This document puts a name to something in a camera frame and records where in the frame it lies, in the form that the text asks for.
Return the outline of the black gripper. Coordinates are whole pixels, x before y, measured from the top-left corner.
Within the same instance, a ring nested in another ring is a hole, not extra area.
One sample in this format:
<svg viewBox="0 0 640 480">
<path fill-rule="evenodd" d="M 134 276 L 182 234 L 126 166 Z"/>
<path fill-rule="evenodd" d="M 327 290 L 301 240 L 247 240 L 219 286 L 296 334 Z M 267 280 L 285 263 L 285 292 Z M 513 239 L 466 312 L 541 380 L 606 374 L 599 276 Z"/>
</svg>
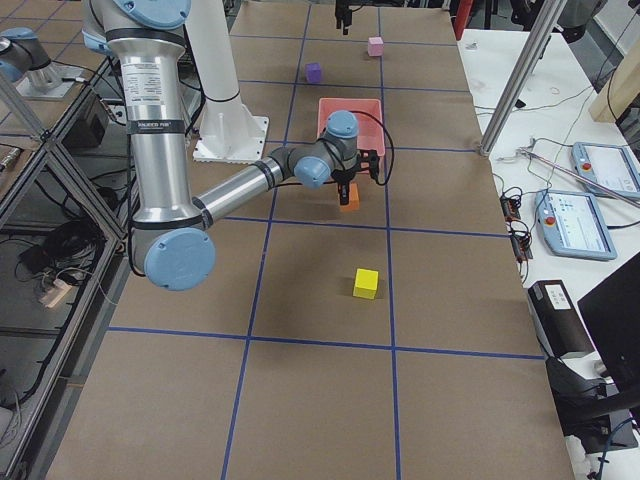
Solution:
<svg viewBox="0 0 640 480">
<path fill-rule="evenodd" d="M 333 171 L 333 179 L 338 183 L 339 204 L 349 204 L 349 184 L 357 173 L 365 172 L 376 183 L 379 182 L 380 156 L 376 150 L 362 150 L 348 160 L 344 160 Z"/>
<path fill-rule="evenodd" d="M 349 0 L 336 0 L 334 14 L 336 18 L 336 29 L 342 28 L 342 34 L 348 35 L 349 25 L 346 20 L 352 18 L 353 10 L 350 8 Z"/>
</svg>

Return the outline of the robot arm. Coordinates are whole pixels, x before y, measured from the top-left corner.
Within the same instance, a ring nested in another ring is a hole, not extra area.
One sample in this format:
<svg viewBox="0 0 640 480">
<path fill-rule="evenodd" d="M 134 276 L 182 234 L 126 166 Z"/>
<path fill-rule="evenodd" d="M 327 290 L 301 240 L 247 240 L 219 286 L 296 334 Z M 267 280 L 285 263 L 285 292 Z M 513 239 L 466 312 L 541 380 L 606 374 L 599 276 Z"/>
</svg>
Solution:
<svg viewBox="0 0 640 480">
<path fill-rule="evenodd" d="M 268 121 L 241 100 L 221 2 L 87 1 L 83 13 L 86 46 L 121 66 L 140 201 L 129 255 L 156 286 L 183 291 L 201 284 L 216 261 L 208 228 L 290 178 L 309 188 L 333 181 L 347 197 L 356 174 L 378 177 L 379 156 L 358 147 L 358 119 L 349 110 L 332 113 L 309 145 L 264 152 Z M 187 172 L 178 74 L 185 53 L 194 60 L 205 103 L 202 157 L 244 163 L 200 195 L 192 193 Z"/>
</svg>

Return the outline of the grey robot arm background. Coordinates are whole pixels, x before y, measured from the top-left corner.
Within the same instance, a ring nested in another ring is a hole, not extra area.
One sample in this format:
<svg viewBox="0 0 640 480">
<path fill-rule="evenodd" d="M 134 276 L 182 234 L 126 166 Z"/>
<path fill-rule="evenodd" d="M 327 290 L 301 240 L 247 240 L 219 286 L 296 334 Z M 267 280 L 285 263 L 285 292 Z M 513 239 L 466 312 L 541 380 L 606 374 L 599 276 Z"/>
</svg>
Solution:
<svg viewBox="0 0 640 480">
<path fill-rule="evenodd" d="M 1 73 L 25 98 L 61 100 L 73 85 L 85 82 L 82 72 L 82 67 L 56 65 L 30 28 L 1 32 Z"/>
</svg>

